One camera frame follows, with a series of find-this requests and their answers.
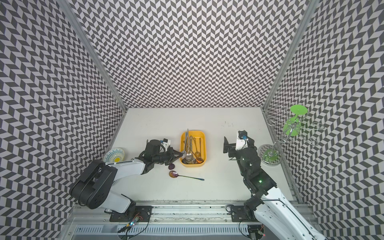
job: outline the chevron patterned wall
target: chevron patterned wall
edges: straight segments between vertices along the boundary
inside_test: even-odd
[[[52,239],[122,110],[53,0],[1,0],[0,39],[0,239]]]
[[[127,107],[261,106],[308,0],[69,0]]]
[[[268,109],[284,120],[279,105],[302,104],[307,126],[325,124],[284,151],[304,200],[336,239],[384,239],[383,9],[378,0],[322,0]],[[306,144],[310,135],[319,146]]]

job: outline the white table surface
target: white table surface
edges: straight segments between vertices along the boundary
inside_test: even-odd
[[[250,191],[243,183],[236,161],[228,161],[223,153],[224,136],[236,142],[237,131],[246,130],[255,146],[272,144],[260,108],[130,108],[116,136],[113,148],[125,151],[125,160],[139,156],[146,141],[171,140],[171,147],[180,150],[181,134],[201,130],[207,141],[207,160],[202,167],[184,167],[177,159],[175,171],[180,175],[204,178],[199,181],[186,177],[171,178],[168,166],[155,164],[144,175],[118,180],[112,190],[134,200],[247,200]],[[288,200],[293,200],[280,165],[262,169],[277,183]]]

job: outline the cable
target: cable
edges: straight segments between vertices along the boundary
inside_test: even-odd
[[[138,212],[130,221],[127,225],[125,225],[124,227],[122,227],[120,230],[117,231],[117,235],[118,235],[118,238],[121,239],[121,240],[127,240],[128,239],[128,231],[132,228],[132,226],[130,226],[131,222],[140,214],[140,212]],[[124,232],[125,231],[125,235],[121,238],[119,236],[119,233],[121,232]]]
[[[248,144],[248,141],[245,141],[243,147],[242,147],[240,150],[243,150],[243,148],[245,147],[246,144]]]
[[[161,147],[161,149],[163,149],[163,152],[166,151],[166,148],[163,146],[163,144],[160,144],[160,147]]]
[[[240,223],[241,223],[242,221],[244,221],[244,220],[248,220],[248,219],[242,219],[242,220],[240,220],[240,222],[239,222],[239,231],[240,231],[240,233],[241,233],[243,236],[245,236],[246,238],[251,239],[250,237],[244,235],[243,232],[242,232],[241,229],[240,229]]]
[[[299,222],[305,227],[305,229],[313,237],[313,239],[315,238],[313,236],[313,234],[311,233],[311,231],[307,228],[307,226],[300,220],[300,218],[298,216],[296,216],[296,214],[284,202],[282,202],[280,199],[262,199],[262,198],[260,198],[260,200],[261,201],[265,201],[265,202],[272,202],[272,201],[279,201],[279,202],[281,202],[283,205],[285,205],[288,208],[289,211],[291,211],[291,213],[297,218],[297,220],[299,220]]]
[[[112,163],[108,163],[106,165],[108,166],[108,165],[119,164],[119,163],[124,163],[124,162],[133,162],[133,161],[112,162]]]
[[[129,239],[132,239],[132,238],[136,237],[137,235],[141,234],[142,232],[144,232],[144,231],[147,229],[147,227],[148,227],[148,225],[149,225],[149,214],[148,214],[147,212],[145,212],[145,213],[148,215],[148,223],[147,223],[147,226],[143,229],[143,231],[141,231],[141,232],[139,232],[138,234],[136,234],[136,235],[130,237]]]
[[[228,204],[228,205],[225,206],[225,210],[226,210],[227,212],[231,213],[231,212],[228,211],[228,209],[227,209],[227,207],[229,207],[229,206],[234,206],[234,205],[233,205],[233,204]]]

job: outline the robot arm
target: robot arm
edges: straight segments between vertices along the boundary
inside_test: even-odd
[[[182,156],[182,153],[169,146],[167,139],[151,140],[140,156],[131,161],[106,164],[94,160],[71,186],[70,195],[90,209],[101,207],[132,218],[135,202],[111,191],[113,183],[123,177],[146,174],[155,164],[169,165]]]
[[[273,187],[261,199],[264,204],[253,212],[257,220],[268,227],[279,239],[324,240],[325,237],[312,227],[284,197],[278,187]]]
[[[247,136],[246,131],[238,132],[236,144],[229,144],[224,138],[223,152],[236,158],[244,184],[252,194],[244,203],[247,218],[260,221],[280,240],[326,239],[303,218],[273,179],[261,169],[261,159],[253,144],[254,140]]]

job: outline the blue patterned plate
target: blue patterned plate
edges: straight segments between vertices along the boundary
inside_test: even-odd
[[[114,148],[105,154],[103,161],[107,163],[120,162],[124,160],[124,150]]]

